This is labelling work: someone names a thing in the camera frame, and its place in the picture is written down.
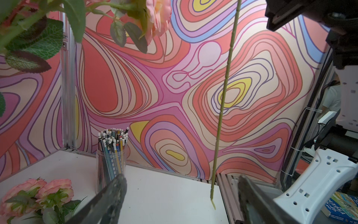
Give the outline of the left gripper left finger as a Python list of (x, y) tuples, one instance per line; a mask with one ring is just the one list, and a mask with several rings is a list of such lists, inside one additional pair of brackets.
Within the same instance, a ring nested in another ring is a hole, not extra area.
[(117, 224), (126, 193), (126, 178), (119, 174), (67, 223)]

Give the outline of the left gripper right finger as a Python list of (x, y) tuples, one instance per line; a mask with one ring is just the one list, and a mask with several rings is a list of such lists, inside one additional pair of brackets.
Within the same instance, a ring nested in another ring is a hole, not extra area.
[(299, 223), (247, 176), (239, 176), (237, 187), (240, 209), (246, 224)]

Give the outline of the pink peach rose spray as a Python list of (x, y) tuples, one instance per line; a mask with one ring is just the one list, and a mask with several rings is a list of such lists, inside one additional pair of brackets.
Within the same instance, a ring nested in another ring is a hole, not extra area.
[(11, 224), (14, 219), (31, 214), (44, 224), (64, 224), (71, 219), (82, 200), (74, 200), (70, 179), (46, 182), (42, 178), (28, 179), (12, 187), (1, 198), (1, 217)]

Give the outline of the small pink rose stem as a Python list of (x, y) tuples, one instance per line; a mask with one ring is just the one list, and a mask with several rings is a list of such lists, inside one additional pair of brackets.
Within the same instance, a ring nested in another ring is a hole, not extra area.
[(220, 144), (220, 137), (221, 137), (221, 131), (222, 131), (222, 119), (223, 119), (223, 112), (225, 109), (225, 99), (227, 94), (227, 84), (229, 80), (229, 73), (230, 73), (230, 67), (232, 62), (232, 55), (234, 51), (235, 46), (235, 38), (236, 38), (236, 30), (237, 30), (237, 24), (239, 20), (240, 15), (240, 9), (241, 9), (241, 1), (237, 1), (235, 16), (234, 16), (234, 23), (233, 23), (233, 29), (231, 33), (231, 39), (230, 39), (230, 48), (228, 51), (228, 59), (227, 59), (227, 66), (225, 70), (225, 79), (223, 82), (223, 90), (222, 90), (222, 102), (220, 106), (220, 113), (218, 118), (218, 127), (217, 127), (217, 134), (216, 134), (216, 141), (215, 141), (215, 149), (214, 149), (214, 158), (213, 158), (213, 167), (212, 167), (212, 178), (211, 178), (211, 189), (210, 189), (210, 201), (212, 203), (212, 206), (214, 210), (216, 210), (216, 206), (213, 201), (214, 196), (214, 186), (216, 181), (216, 173), (217, 173), (217, 160), (218, 160), (218, 154), (219, 154), (219, 144)]

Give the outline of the metal mesh pencil cup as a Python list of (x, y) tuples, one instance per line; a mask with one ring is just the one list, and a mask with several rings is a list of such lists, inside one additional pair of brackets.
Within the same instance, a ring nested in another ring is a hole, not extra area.
[(115, 177), (125, 174), (129, 128), (110, 128), (98, 133), (97, 184), (99, 193)]

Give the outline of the peach rose bouquet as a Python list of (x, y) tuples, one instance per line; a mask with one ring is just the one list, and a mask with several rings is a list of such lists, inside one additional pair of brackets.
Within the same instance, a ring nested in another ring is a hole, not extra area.
[(18, 71), (48, 71), (48, 60), (60, 51), (64, 39), (64, 23), (49, 14), (64, 13), (80, 43), (86, 15), (106, 16), (101, 6), (112, 11), (112, 40), (124, 47), (130, 38), (142, 53), (147, 53), (154, 37), (168, 30), (172, 15), (170, 1), (1, 1), (1, 55)]

